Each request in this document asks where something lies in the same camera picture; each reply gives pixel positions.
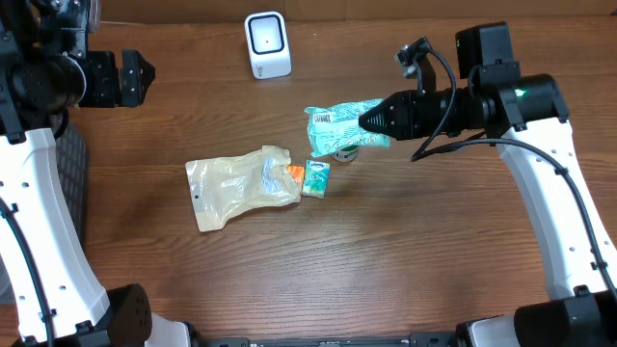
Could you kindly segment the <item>green capped bottle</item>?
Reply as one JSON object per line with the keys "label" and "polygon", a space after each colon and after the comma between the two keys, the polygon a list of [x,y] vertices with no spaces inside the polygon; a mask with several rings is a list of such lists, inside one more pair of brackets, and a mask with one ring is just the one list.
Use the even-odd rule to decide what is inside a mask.
{"label": "green capped bottle", "polygon": [[332,153],[331,156],[338,162],[351,162],[357,158],[358,153],[357,146],[349,146]]}

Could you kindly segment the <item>teal wet wipes pack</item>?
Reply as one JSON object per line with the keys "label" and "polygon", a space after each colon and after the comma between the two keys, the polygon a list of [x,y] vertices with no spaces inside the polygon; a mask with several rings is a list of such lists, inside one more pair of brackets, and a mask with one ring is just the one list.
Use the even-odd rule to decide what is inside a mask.
{"label": "teal wet wipes pack", "polygon": [[307,107],[308,139],[315,158],[348,147],[389,147],[387,135],[364,130],[359,117],[382,102],[381,98],[337,104],[329,108]]}

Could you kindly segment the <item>teal tissue pack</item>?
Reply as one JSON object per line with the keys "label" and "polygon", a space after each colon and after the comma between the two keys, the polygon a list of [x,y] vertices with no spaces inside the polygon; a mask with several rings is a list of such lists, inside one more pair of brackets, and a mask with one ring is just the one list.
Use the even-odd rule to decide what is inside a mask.
{"label": "teal tissue pack", "polygon": [[302,194],[306,197],[324,199],[330,175],[330,164],[308,160]]}

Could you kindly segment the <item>orange tissue pack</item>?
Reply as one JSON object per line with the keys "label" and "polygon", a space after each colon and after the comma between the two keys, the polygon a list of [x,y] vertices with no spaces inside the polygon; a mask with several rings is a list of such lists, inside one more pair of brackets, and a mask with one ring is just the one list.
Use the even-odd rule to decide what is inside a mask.
{"label": "orange tissue pack", "polygon": [[289,165],[287,168],[288,173],[298,184],[300,188],[303,188],[306,169],[303,166]]}

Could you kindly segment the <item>beige plastic pouch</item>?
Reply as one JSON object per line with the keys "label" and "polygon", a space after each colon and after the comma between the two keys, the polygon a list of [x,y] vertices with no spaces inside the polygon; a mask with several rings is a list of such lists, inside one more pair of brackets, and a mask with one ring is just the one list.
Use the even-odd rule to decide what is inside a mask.
{"label": "beige plastic pouch", "polygon": [[301,200],[301,187],[288,172],[287,149],[264,146],[245,155],[189,161],[185,164],[199,231],[220,230],[253,209]]}

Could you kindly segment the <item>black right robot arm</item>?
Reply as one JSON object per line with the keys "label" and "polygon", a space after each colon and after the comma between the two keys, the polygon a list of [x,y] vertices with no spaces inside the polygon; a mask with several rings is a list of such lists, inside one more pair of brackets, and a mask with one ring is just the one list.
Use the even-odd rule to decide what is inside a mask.
{"label": "black right robot arm", "polygon": [[513,175],[538,241],[549,300],[511,315],[462,323],[451,333],[413,333],[413,346],[612,346],[616,342],[616,249],[579,167],[570,112],[555,80],[524,76],[504,22],[456,35],[465,87],[438,90],[427,39],[395,57],[413,90],[360,116],[361,128],[420,140],[416,159],[463,147],[496,148]]}

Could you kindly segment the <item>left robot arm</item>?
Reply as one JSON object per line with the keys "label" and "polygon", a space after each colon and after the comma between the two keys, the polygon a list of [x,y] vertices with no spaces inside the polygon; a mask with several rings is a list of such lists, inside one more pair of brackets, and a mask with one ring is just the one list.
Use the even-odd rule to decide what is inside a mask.
{"label": "left robot arm", "polygon": [[196,346],[139,284],[108,290],[69,214],[56,144],[69,110],[143,104],[154,67],[136,50],[92,51],[93,0],[1,0],[1,257],[21,346]]}

